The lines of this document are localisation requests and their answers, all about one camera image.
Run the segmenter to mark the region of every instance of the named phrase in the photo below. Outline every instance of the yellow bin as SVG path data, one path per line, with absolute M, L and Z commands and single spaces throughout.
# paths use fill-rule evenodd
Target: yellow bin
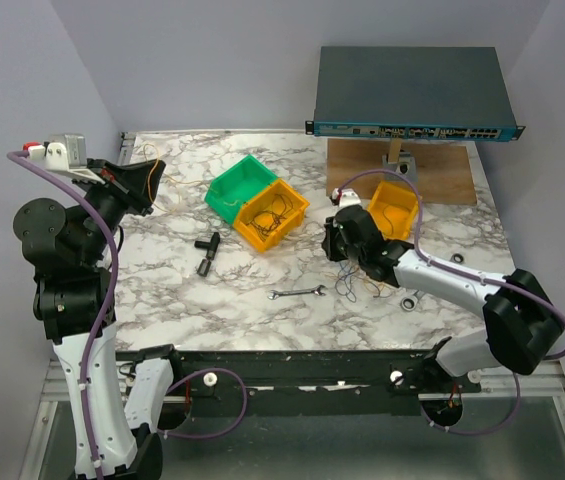
M 415 193 L 393 182 L 380 182 L 368 208 L 385 239 L 406 240 L 418 213 Z
M 302 225 L 308 206 L 304 197 L 278 178 L 242 206 L 233 228 L 258 252 L 265 252 Z

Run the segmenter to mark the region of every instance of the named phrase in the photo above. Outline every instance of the workbench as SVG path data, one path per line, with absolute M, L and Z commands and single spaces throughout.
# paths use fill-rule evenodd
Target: workbench
M 377 296 L 354 280 L 355 303 L 339 296 L 340 267 L 320 244 L 323 223 L 335 208 L 325 195 L 326 140 L 303 133 L 139 133 L 130 162 L 156 158 L 165 173 L 159 209 L 127 215 L 116 290 L 117 347 L 173 343 L 184 350 L 303 350 L 427 348 L 448 335 L 471 332 L 483 322 L 446 301 L 426 295 L 413 312 L 400 300 L 409 292 L 388 286 Z M 424 206 L 422 247 L 447 259 L 461 253 L 469 267 L 512 272 L 511 254 L 480 158 L 466 143 L 478 203 Z M 251 154 L 309 202 L 304 223 L 261 254 L 205 202 L 210 181 Z M 197 239 L 214 231 L 221 244 L 206 278 L 196 274 L 204 251 Z M 269 300 L 269 290 L 323 284 L 327 295 Z

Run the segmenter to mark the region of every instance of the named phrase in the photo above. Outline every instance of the black tool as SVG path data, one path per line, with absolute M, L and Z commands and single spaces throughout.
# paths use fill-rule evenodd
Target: black tool
M 195 248 L 201 248 L 206 250 L 206 257 L 200 262 L 198 267 L 198 275 L 201 277 L 206 277 L 209 274 L 209 269 L 211 268 L 211 262 L 215 258 L 215 253 L 218 251 L 218 246 L 220 245 L 220 234 L 218 232 L 213 232 L 211 235 L 211 240 L 205 242 L 204 240 L 196 240 L 193 246 Z

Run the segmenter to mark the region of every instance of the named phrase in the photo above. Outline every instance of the plastic bin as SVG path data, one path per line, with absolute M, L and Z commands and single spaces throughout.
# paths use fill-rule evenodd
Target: plastic bin
M 277 178 L 255 157 L 248 155 L 211 182 L 204 201 L 233 225 L 242 206 Z
M 368 211 L 385 239 L 406 240 L 418 213 L 418 202 L 411 190 L 392 182 L 380 182 Z
M 265 252 L 302 225 L 308 206 L 304 197 L 278 178 L 242 207 L 233 228 L 256 250 Z

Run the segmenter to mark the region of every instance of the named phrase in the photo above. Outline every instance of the wrench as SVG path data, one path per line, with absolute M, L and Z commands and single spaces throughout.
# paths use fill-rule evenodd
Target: wrench
M 451 255 L 451 261 L 453 263 L 461 265 L 464 263 L 464 256 L 461 253 L 454 253 L 453 255 Z M 402 299 L 402 301 L 400 302 L 400 307 L 402 307 L 402 310 L 404 310 L 405 312 L 412 312 L 413 310 L 415 310 L 415 307 L 418 306 L 418 303 L 420 302 L 420 300 L 422 300 L 422 297 L 424 295 L 426 295 L 426 292 L 423 292 L 422 290 L 416 290 L 411 295 L 407 295 Z
M 278 292 L 277 290 L 271 290 L 269 292 L 269 300 L 275 300 L 276 298 L 280 298 L 280 297 L 290 297 L 292 295 L 308 295 L 308 294 L 313 294 L 313 295 L 318 295 L 320 297 L 323 297 L 324 295 L 326 295 L 326 293 L 324 293 L 322 291 L 323 288 L 326 288 L 324 285 L 318 285 L 315 288 L 307 288 L 304 290 L 287 290 L 285 292 Z

